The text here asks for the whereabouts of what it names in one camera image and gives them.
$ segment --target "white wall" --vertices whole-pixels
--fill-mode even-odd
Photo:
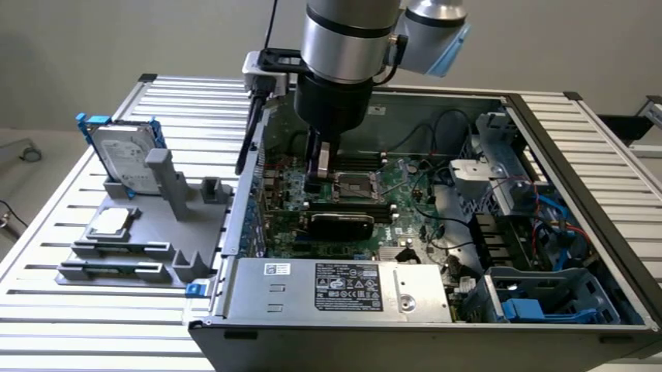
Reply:
[[[0,126],[70,129],[110,113],[142,72],[238,77],[269,0],[0,0]],[[297,48],[304,0],[281,0],[273,43]],[[662,94],[659,0],[465,0],[473,30],[443,81],[579,91],[599,112]]]

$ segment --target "blue latch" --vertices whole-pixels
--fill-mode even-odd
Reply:
[[[184,297],[185,298],[204,298],[204,293],[206,292],[206,285],[189,283],[185,286]]]
[[[544,314],[540,303],[531,298],[511,298],[500,305],[505,319],[512,323],[587,324],[595,321],[597,314],[593,308],[573,314]]]

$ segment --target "blue clip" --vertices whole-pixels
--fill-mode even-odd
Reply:
[[[204,293],[206,292],[206,285],[189,283],[185,286],[184,297],[185,298],[204,298]]]
[[[560,206],[559,203],[556,203],[553,200],[551,200],[549,198],[547,198],[545,196],[543,195],[537,195],[537,200],[543,203],[545,203],[547,205],[552,206],[553,208],[557,209],[557,211],[560,212],[560,215],[563,216],[563,219],[567,219],[567,208]]]
[[[544,314],[540,303],[532,298],[511,298],[501,303],[505,319],[512,323],[563,323],[588,324],[595,321],[597,311],[593,308],[573,314]]]
[[[165,139],[162,138],[161,123],[156,121],[156,117],[149,119],[149,127],[152,128],[153,138],[156,140],[156,147],[165,149]]]

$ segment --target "motherboard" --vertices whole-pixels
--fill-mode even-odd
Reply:
[[[340,260],[394,260],[411,248],[429,259],[429,243],[443,235],[437,221],[433,178],[427,160],[376,159],[348,164],[333,172],[318,192],[305,192],[301,159],[280,157],[264,171],[266,256]],[[373,221],[368,236],[356,238],[352,228],[316,232],[320,215],[366,216]]]

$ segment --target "white sticker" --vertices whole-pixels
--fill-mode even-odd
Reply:
[[[289,275],[289,263],[265,263],[264,275]]]
[[[153,171],[145,164],[149,145],[136,137],[134,142],[104,139],[101,148],[104,159],[114,178],[137,193],[158,193]]]
[[[385,115],[385,107],[368,106],[368,115]]]

